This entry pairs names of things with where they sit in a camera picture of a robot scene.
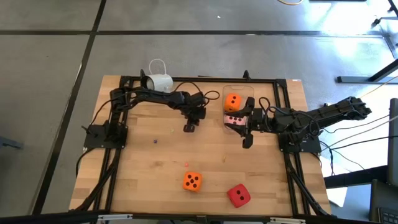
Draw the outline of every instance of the black stand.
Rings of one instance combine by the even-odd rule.
[[[391,78],[387,78],[392,72],[398,69],[398,59],[387,65],[382,70],[378,71],[371,77],[337,77],[338,83],[363,83],[363,84],[383,84]],[[388,84],[398,84],[398,80],[393,80]]]
[[[374,179],[386,183],[387,166],[373,167],[366,170],[359,170],[347,174],[339,174],[324,178],[326,189],[370,184]]]
[[[390,3],[390,6],[391,6],[390,9],[389,9],[389,11],[394,11],[394,13],[396,14],[396,16],[380,17],[380,19],[375,19],[374,22],[373,22],[374,25],[379,24],[379,23],[381,22],[382,19],[398,20],[398,17],[397,17],[397,16],[398,16],[398,10],[397,10],[397,7],[396,7],[394,1],[393,1],[393,0],[388,0],[388,2]]]

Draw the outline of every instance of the black cable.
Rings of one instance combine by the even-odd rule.
[[[312,131],[312,124],[309,123],[308,125],[309,125],[310,134],[311,134],[312,136],[319,136],[319,134],[321,133],[321,130],[320,130],[319,124],[318,124],[318,122],[315,120],[315,118],[313,118],[312,116],[306,114],[306,113],[303,112],[303,111],[294,111],[293,113],[301,114],[301,115],[303,115],[303,116],[308,117],[310,120],[312,120],[312,122],[314,122],[315,126],[317,127],[317,132],[316,132],[316,134],[313,133],[313,131]]]
[[[209,94],[209,93],[217,93],[218,96],[217,96],[216,98],[209,98],[209,97],[206,96],[206,95]],[[218,98],[220,97],[220,93],[219,93],[218,91],[216,91],[216,90],[210,90],[210,91],[208,91],[207,93],[205,93],[204,96],[205,96],[205,98],[206,98],[207,100],[218,100]]]
[[[268,103],[267,109],[265,109],[264,106],[262,105],[262,103],[261,103],[261,100],[262,100],[262,99],[265,99],[265,100],[267,101],[267,103]],[[271,129],[270,129],[269,126],[268,126],[268,111],[270,110],[271,103],[270,103],[270,101],[268,100],[268,98],[266,98],[266,97],[260,97],[260,98],[259,98],[259,104],[260,104],[261,109],[262,109],[263,112],[264,112],[264,116],[265,116],[265,125],[266,125],[266,128],[267,128],[267,131],[271,132]]]
[[[319,141],[319,142],[322,143],[324,146],[326,146],[326,148],[329,149],[329,152],[330,152],[330,168],[331,168],[331,175],[336,175],[336,174],[335,174],[335,170],[334,170],[334,168],[333,168],[333,153],[332,153],[330,147],[328,146],[328,144],[324,143],[323,141]]]
[[[209,98],[209,97],[206,96],[209,93],[217,93],[218,96],[216,98]],[[216,91],[216,90],[210,90],[207,93],[205,93],[203,96],[205,97],[205,99],[207,99],[207,102],[204,105],[202,105],[203,107],[205,107],[205,106],[207,106],[207,104],[210,103],[210,100],[217,100],[220,97],[220,93],[218,91]]]
[[[125,93],[123,93],[123,94],[120,95],[120,96],[117,96],[117,97],[115,97],[115,98],[112,98],[112,99],[110,99],[110,100],[105,101],[105,103],[103,103],[103,104],[100,106],[100,108],[98,109],[98,111],[95,113],[93,120],[92,120],[91,123],[87,126],[87,130],[90,130],[90,127],[93,125],[93,123],[94,123],[95,120],[97,119],[98,114],[100,113],[100,111],[102,110],[102,108],[103,108],[105,105],[107,105],[109,102],[114,101],[114,100],[116,100],[116,99],[118,99],[118,98],[120,98],[120,97],[122,97],[122,96],[126,96],[126,95],[129,94],[129,93],[134,93],[134,90],[125,92]]]
[[[271,111],[271,109],[275,109],[276,111],[279,111],[280,113],[282,113],[282,114],[284,114],[284,115],[292,115],[292,113],[285,112],[285,111],[283,111],[283,110],[281,110],[280,108],[275,107],[275,106],[270,106],[269,108],[270,108],[270,111]]]
[[[336,129],[336,130],[334,130],[334,131],[332,131],[332,132],[326,130],[326,128],[323,128],[323,130],[325,130],[325,131],[326,131],[327,133],[329,133],[329,134],[333,134],[333,133],[335,133],[335,132],[338,131],[338,130],[351,129],[351,128],[358,128],[358,127],[361,127],[361,126],[365,126],[365,125],[371,124],[371,123],[373,123],[373,122],[379,121],[379,120],[381,120],[381,119],[383,119],[383,118],[386,118],[386,117],[388,117],[388,116],[390,116],[390,115],[386,115],[386,116],[384,116],[384,117],[382,117],[382,118],[375,119],[374,121],[371,121],[371,122],[366,123],[366,124],[361,124],[361,125],[353,126],[353,127],[350,127],[350,128],[338,128],[338,129]]]
[[[345,146],[340,146],[340,147],[332,148],[332,150],[341,149],[341,148],[348,147],[348,146],[352,146],[352,145],[355,145],[355,144],[360,144],[360,143],[365,143],[365,142],[370,142],[370,141],[376,141],[376,140],[385,139],[385,138],[396,138],[396,137],[398,137],[398,136],[386,136],[386,137],[375,138],[375,139],[369,139],[369,140],[360,141],[360,142],[354,142],[354,143],[351,143],[351,144],[348,144],[348,145],[345,145]]]
[[[329,149],[330,149],[329,145],[327,145],[327,144],[324,143],[323,141],[319,141],[319,142],[322,143],[324,146],[326,146],[326,148],[329,148]],[[356,165],[360,166],[360,167],[362,168],[362,170],[367,171],[363,166],[361,166],[361,164],[359,164],[359,163],[357,163],[357,162],[355,162],[355,161],[352,161],[351,159],[348,159],[347,157],[343,156],[342,153],[340,153],[340,152],[338,152],[338,151],[335,151],[334,149],[330,149],[330,150],[333,150],[333,151],[336,152],[337,154],[341,155],[344,159],[346,159],[346,160],[348,160],[348,161],[350,161],[350,162],[352,162],[352,163],[355,163]]]
[[[322,169],[322,161],[319,158],[319,156],[315,152],[311,152],[311,154],[313,154],[319,160],[319,163],[321,164],[321,169]]]
[[[344,159],[346,159],[346,160],[348,160],[348,161],[350,161],[350,162],[352,162],[352,163],[355,163],[356,165],[360,166],[360,167],[362,168],[362,170],[365,170],[365,168],[364,168],[363,166],[361,166],[361,164],[359,164],[359,163],[357,163],[357,162],[354,162],[354,161],[352,161],[351,159],[348,159],[347,157],[343,156],[342,153],[340,153],[340,152],[338,152],[338,151],[335,151],[335,153],[341,155]]]
[[[77,174],[79,173],[79,165],[80,165],[81,159],[82,159],[85,155],[87,155],[89,152],[91,152],[93,149],[94,149],[94,148],[89,148],[89,149],[87,149],[87,150],[79,157],[79,159],[77,160],[77,162],[76,162],[76,177],[77,177]]]
[[[183,84],[186,84],[186,83],[191,83],[192,85],[194,85],[198,89],[199,92],[201,92],[200,89],[199,89],[199,86],[194,84],[193,82],[181,82],[180,84],[177,85],[177,87],[175,87],[174,91],[172,91],[171,93],[174,93],[175,91],[178,90],[178,88],[180,88],[180,86],[182,86]]]

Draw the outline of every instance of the transparent container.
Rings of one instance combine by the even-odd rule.
[[[248,97],[254,97],[254,88],[246,85],[226,85],[223,87],[223,104],[222,104],[222,116],[224,132],[227,134],[237,134],[231,128],[227,127],[225,123],[233,123],[238,125],[246,124],[245,118],[234,118],[226,116],[225,113],[236,110],[241,110],[246,104]]]

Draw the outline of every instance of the white cable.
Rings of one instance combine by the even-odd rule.
[[[387,124],[387,123],[389,123],[389,122],[391,122],[391,121],[393,121],[393,120],[395,120],[395,119],[397,119],[397,118],[398,118],[398,115],[395,116],[395,117],[393,117],[393,118],[391,118],[389,121],[386,121],[386,122],[384,122],[384,123],[382,123],[382,124],[377,125],[376,127],[373,127],[373,128],[371,128],[371,129],[368,129],[368,130],[363,131],[363,132],[361,132],[361,133],[354,134],[354,135],[349,136],[349,137],[347,137],[347,138],[344,138],[344,139],[342,139],[342,140],[340,140],[340,141],[337,141],[337,142],[335,142],[335,143],[329,145],[329,147],[332,147],[332,146],[334,146],[335,144],[337,144],[337,143],[339,143],[339,142],[342,142],[342,141],[344,141],[344,140],[346,140],[346,139],[352,138],[352,137],[354,137],[354,136],[357,136],[357,135],[366,133],[366,132],[368,132],[368,131],[372,131],[373,129],[378,128],[378,127],[382,126],[383,124]]]
[[[153,60],[151,60],[151,61],[149,62],[149,72],[150,72],[150,74],[153,75],[153,74],[152,74],[152,71],[150,70],[150,65],[151,65],[152,62],[154,62],[154,61],[156,61],[156,60],[160,60],[161,62],[163,62],[163,65],[164,65],[164,73],[167,74],[167,72],[166,72],[166,63],[164,63],[164,61],[163,61],[162,59],[159,59],[159,58],[155,58],[155,59],[153,59]]]

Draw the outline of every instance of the red die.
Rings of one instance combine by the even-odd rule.
[[[239,208],[250,201],[250,194],[243,184],[233,187],[227,194],[235,208]]]

